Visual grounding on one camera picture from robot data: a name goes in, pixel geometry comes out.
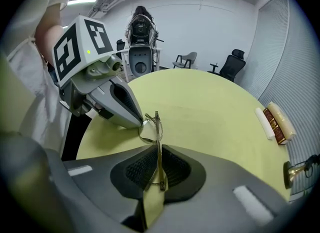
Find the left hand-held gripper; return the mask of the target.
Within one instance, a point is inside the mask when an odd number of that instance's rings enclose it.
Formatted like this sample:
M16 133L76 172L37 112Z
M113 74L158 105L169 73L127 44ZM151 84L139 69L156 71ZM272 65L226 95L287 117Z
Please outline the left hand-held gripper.
M126 129L143 124L140 105L129 85L116 77L121 59L105 24L77 16L52 48L60 104L75 116L101 108L98 115Z

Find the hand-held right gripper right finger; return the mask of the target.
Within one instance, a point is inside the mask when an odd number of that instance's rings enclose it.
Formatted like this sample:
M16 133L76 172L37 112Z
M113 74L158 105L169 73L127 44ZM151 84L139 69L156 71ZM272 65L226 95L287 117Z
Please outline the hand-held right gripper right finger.
M186 161L187 178L165 193L164 209L152 233L275 233L286 200L235 162L194 150L164 145L164 159Z

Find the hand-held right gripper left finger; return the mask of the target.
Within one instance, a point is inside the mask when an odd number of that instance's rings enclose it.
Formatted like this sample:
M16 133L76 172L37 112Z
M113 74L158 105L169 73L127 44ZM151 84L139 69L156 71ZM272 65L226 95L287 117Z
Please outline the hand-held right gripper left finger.
M75 233L147 230L143 195L157 167L155 145L70 161L49 150L48 164Z

